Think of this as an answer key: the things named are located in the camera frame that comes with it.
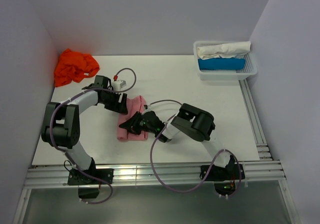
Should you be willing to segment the pink t shirt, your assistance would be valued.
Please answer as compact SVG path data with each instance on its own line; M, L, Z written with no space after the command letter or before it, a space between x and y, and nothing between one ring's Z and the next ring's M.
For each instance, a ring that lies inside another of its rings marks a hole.
M145 141L148 139L148 133L142 131L141 134L135 135L129 133L126 129L120 128L119 125L128 121L136 112L142 112L144 110L144 105L146 104L146 100L141 96L136 96L132 99L127 98L126 106L128 110L128 114L120 114L117 122L117 131L116 137L120 142L127 141Z

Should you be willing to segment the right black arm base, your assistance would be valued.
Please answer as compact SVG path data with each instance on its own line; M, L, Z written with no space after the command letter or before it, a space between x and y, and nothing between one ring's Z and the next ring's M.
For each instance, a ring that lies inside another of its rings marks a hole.
M206 182L218 182L214 184L215 191L222 196L233 194L236 189L236 181L245 179L245 172L243 165L239 167L236 163L230 160L226 167L212 166L210 172L205 179Z

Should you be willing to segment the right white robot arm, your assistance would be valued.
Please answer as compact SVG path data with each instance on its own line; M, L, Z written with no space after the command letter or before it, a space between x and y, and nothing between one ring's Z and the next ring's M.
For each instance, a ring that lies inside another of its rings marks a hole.
M231 163L236 161L236 157L217 139L215 118L211 113L182 103L174 115L167 121L162 121L151 106L145 105L142 111L134 112L128 120L120 122L118 127L133 136L139 136L143 132L153 134L151 154L156 143L169 143L177 135L183 134L203 146L220 178L227 179L233 174L234 167Z

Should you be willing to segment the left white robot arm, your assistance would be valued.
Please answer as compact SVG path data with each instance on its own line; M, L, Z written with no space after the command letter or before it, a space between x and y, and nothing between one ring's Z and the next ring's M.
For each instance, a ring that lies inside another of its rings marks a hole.
M41 127L41 139L56 150L61 151L71 163L72 176L78 176L86 184L96 181L98 172L94 159L80 143L80 114L92 106L102 104L105 109L127 114L127 94L124 80L111 81L98 75L94 83L82 92L62 102L49 102L45 107Z

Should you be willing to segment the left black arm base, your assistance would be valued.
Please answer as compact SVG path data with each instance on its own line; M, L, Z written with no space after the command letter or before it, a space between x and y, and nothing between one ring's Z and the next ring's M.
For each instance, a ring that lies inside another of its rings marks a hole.
M79 171L71 166L69 160L65 160L63 167L68 171L68 186L78 186L78 197L81 201L92 203L100 194L101 186L111 186L114 177L113 168L97 168L94 159L91 159L87 170Z

